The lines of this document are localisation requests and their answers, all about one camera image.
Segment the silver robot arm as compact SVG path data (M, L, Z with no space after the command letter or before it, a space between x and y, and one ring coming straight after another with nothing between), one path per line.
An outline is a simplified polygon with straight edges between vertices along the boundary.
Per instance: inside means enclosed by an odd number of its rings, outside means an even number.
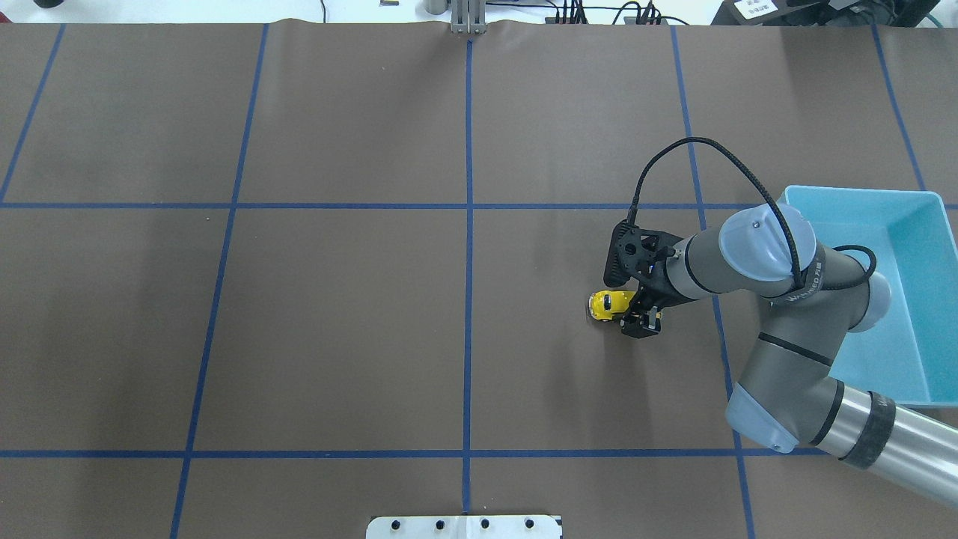
M876 260L862 265L829 248L793 206L736 212L717 228L681 238L640 228L630 210L610 235L603 283L637 291L602 298L597 320L633 338L656 335L665 309L747 290L769 310L733 386L733 430L788 454L807 444L941 504L956 505L956 430L832 376L849 333L872 329L891 307Z

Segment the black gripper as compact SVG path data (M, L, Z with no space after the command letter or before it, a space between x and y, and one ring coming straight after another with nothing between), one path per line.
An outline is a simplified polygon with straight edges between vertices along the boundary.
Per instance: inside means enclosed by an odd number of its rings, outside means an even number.
M681 238L661 230L649 230L618 222L612 230L605 262L605 285L623 287L638 282L629 307L620 318L620 333L636 340L662 331L660 308L683 304L683 296L668 280L667 262L675 256Z

